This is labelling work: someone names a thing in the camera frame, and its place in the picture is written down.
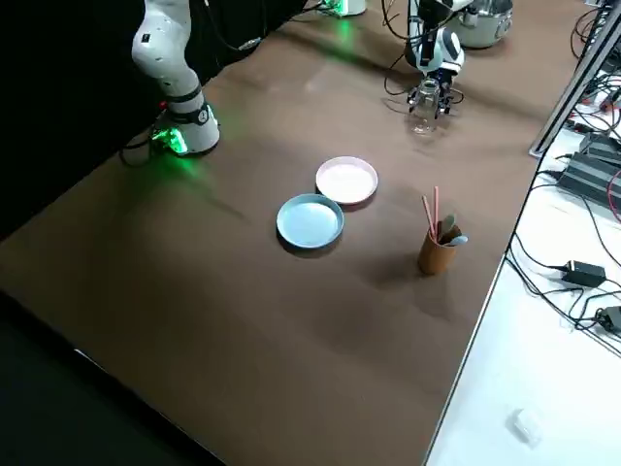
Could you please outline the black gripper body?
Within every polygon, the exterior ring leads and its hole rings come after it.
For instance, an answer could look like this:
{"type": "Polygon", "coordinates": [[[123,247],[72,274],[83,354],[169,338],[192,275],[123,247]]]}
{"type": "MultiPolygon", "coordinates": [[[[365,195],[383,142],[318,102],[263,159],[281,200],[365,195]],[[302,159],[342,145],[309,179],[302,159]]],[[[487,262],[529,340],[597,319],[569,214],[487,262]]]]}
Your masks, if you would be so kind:
{"type": "Polygon", "coordinates": [[[439,68],[434,71],[430,71],[425,75],[425,79],[422,84],[426,89],[438,88],[438,89],[450,89],[452,87],[453,77],[455,73],[451,70],[439,68]]]}

